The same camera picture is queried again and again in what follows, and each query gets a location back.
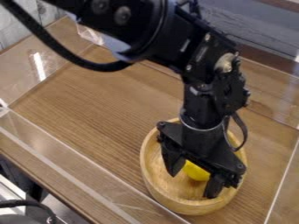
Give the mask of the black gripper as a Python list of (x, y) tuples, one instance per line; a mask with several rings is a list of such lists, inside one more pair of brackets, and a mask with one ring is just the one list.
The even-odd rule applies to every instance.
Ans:
[[(229, 119), (240, 126), (243, 141), (233, 146), (228, 137)], [(228, 150), (239, 151), (248, 140), (248, 129), (237, 113), (225, 115), (211, 127), (196, 127), (179, 116), (179, 122), (160, 121), (159, 142), (163, 151), (163, 163), (168, 174), (175, 177), (184, 167), (185, 159), (209, 173), (203, 196), (219, 197), (224, 187), (237, 183), (240, 170), (231, 161), (236, 161)]]

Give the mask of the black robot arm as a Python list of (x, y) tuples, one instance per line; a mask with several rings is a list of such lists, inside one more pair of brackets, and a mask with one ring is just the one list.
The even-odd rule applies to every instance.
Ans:
[(119, 60), (149, 60), (180, 75), (180, 121), (156, 125), (165, 170), (176, 176), (192, 162), (207, 171), (208, 199), (224, 188), (236, 188), (247, 167), (229, 144), (228, 125), (249, 97), (236, 44), (175, 0), (44, 1), (123, 44), (109, 46)]

